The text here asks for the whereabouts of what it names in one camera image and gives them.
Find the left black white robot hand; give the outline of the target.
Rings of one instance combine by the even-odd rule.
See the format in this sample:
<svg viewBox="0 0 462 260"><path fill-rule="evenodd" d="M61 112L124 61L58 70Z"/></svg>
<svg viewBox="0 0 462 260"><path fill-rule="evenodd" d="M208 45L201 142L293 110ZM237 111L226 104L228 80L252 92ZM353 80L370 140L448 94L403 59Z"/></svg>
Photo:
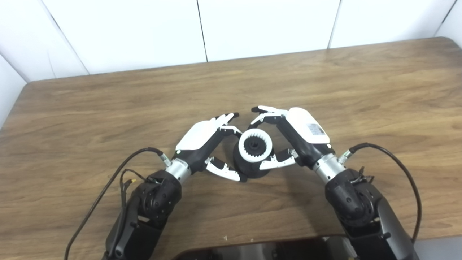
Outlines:
<svg viewBox="0 0 462 260"><path fill-rule="evenodd" d="M213 151L225 137L241 137L242 132L229 125L239 113L222 114L210 120L195 123L175 147L175 155L166 171L182 185L196 172L209 171L217 176L236 182L248 178L224 161L212 156Z"/></svg>

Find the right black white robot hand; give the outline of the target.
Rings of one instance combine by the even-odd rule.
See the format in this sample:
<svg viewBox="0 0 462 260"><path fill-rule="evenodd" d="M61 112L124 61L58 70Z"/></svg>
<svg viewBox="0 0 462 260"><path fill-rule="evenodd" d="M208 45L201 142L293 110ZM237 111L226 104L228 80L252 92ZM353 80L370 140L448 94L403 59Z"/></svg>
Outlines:
<svg viewBox="0 0 462 260"><path fill-rule="evenodd" d="M307 110L297 107L282 110L259 105L251 111L259 115L251 122L249 129L257 128L262 123L276 125L292 145L286 151L272 155L269 161L263 161L260 170L297 163L314 171L325 184L345 170L345 166L338 162L329 136Z"/></svg>

